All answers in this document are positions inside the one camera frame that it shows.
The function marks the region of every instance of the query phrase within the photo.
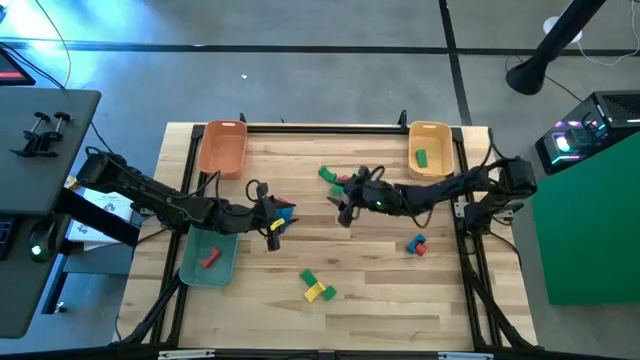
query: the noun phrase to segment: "plastic bin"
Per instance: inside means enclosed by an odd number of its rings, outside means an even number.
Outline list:
[[[223,179],[239,179],[246,150],[247,124],[235,120],[210,122],[204,129],[198,168],[208,174],[220,170]]]
[[[427,152],[427,167],[420,168],[416,151]],[[451,128],[442,123],[415,121],[409,128],[409,175],[415,179],[433,179],[453,173]]]
[[[220,251],[220,257],[210,268],[205,268],[200,265],[200,260],[211,256],[212,247]],[[229,283],[233,278],[237,249],[238,235],[220,235],[192,226],[182,256],[180,279],[194,286],[222,286]]]

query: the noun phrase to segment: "gray floor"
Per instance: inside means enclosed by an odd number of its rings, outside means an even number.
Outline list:
[[[151,44],[445,46],[436,0],[113,0],[41,1],[72,40]],[[568,0],[449,0],[457,45],[535,48],[541,24]],[[55,39],[38,8],[14,0],[0,37]],[[58,79],[63,52],[46,44],[24,51]],[[584,31],[589,49],[629,49],[629,2],[610,0]],[[114,150],[153,173],[169,121],[236,118],[250,122],[461,123],[444,55],[221,54],[73,51],[69,87],[97,89],[95,122]],[[460,57],[474,125],[491,126],[500,149],[530,156],[530,146],[576,100],[547,82],[536,96],[504,82],[505,57]],[[509,59],[509,66],[518,62]],[[554,61],[548,75],[579,97],[594,90],[638,88],[640,58],[607,68],[579,57]],[[51,87],[42,78],[38,86]],[[86,144],[96,145],[90,134]],[[76,161],[77,170],[82,158]],[[549,349],[640,358],[640,306],[554,307],[548,304],[528,209],[516,220],[527,293],[539,343]],[[0,352],[106,344],[119,308],[122,279],[74,275],[64,315],[36,316],[28,335],[0,341]]]

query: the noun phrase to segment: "yellow bin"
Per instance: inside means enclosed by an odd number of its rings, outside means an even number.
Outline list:
[[[416,151],[427,152],[427,167],[420,168]],[[409,128],[409,175],[431,180],[453,173],[453,138],[447,124],[415,121]]]

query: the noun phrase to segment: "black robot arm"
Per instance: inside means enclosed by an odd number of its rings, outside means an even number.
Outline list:
[[[285,223],[276,215],[277,209],[293,207],[295,204],[282,202],[273,195],[268,196],[266,183],[255,181],[257,196],[250,199],[254,205],[248,208],[231,204],[217,197],[217,194],[215,198],[195,196],[196,192],[182,194],[128,166],[120,155],[93,147],[87,147],[86,152],[87,160],[77,175],[80,185],[103,193],[117,192],[133,201],[131,207],[134,210],[144,208],[155,212],[158,220],[171,230],[185,233],[191,225],[220,234],[257,230],[267,238],[268,249],[274,251],[280,248],[278,235],[295,221]],[[214,177],[216,175],[209,178],[205,185]]]
[[[354,210],[364,208],[393,216],[414,217],[431,211],[435,204],[457,198],[469,192],[486,191],[479,202],[465,207],[467,230],[487,233],[491,217],[511,200],[524,199],[536,192],[537,186],[531,164],[521,158],[500,159],[490,165],[477,166],[464,174],[429,186],[390,184],[377,178],[378,167],[370,171],[360,167],[358,174],[341,184],[342,198],[330,199],[338,206],[338,222],[349,227]],[[489,177],[493,169],[499,170],[499,180]]]

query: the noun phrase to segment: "desk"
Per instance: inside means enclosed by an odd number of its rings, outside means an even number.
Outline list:
[[[63,189],[100,96],[99,92],[91,90],[0,88],[0,214],[19,219],[8,256],[0,261],[0,289],[3,291],[0,296],[0,338],[19,338],[26,333],[56,255],[64,248],[63,240],[71,217],[96,229],[105,229],[103,231],[111,232],[122,241],[135,242],[136,227]],[[69,114],[72,120],[60,129],[63,139],[51,145],[51,150],[58,156],[24,158],[8,151],[24,147],[23,130],[34,125],[35,112],[47,114],[51,119],[37,127],[35,132],[42,134],[56,128],[59,120],[54,114],[59,111]],[[36,263],[30,256],[31,229],[41,217],[51,213],[55,213],[57,226],[55,250],[49,260]],[[50,308],[47,304],[51,304],[55,294],[61,291],[64,281],[54,283],[51,291],[54,295],[47,297],[45,312]]]
[[[180,188],[193,125],[168,124],[156,180]],[[469,166],[479,164],[487,150],[487,128],[463,127],[462,132]],[[239,235],[232,283],[189,287],[179,346],[471,350],[450,204],[435,207],[427,229],[416,228],[409,218],[367,211],[347,229],[337,224],[337,211],[326,200],[330,186],[317,174],[321,165],[351,174],[359,165],[381,164],[389,182],[420,183],[407,175],[407,146],[406,135],[250,133],[243,177],[221,181],[220,195],[248,205],[244,187],[257,178],[269,184],[271,194],[296,203],[294,214],[300,221],[282,235],[281,249],[272,253],[257,232]],[[198,174],[195,170],[191,190]],[[211,196],[213,189],[206,194]],[[145,222],[140,236],[159,229],[151,221]],[[494,226],[512,241],[509,228]],[[418,233],[428,239],[423,258],[404,251]],[[118,323],[123,336],[158,296],[169,238],[163,233],[135,250]],[[183,236],[180,241],[176,269],[185,240]],[[535,343],[516,255],[497,239],[487,236],[484,243],[496,302],[523,337]],[[305,268],[336,288],[333,300],[307,303],[307,287],[298,275]],[[174,305],[175,295],[162,340]],[[478,308],[486,338],[486,315],[481,305]]]

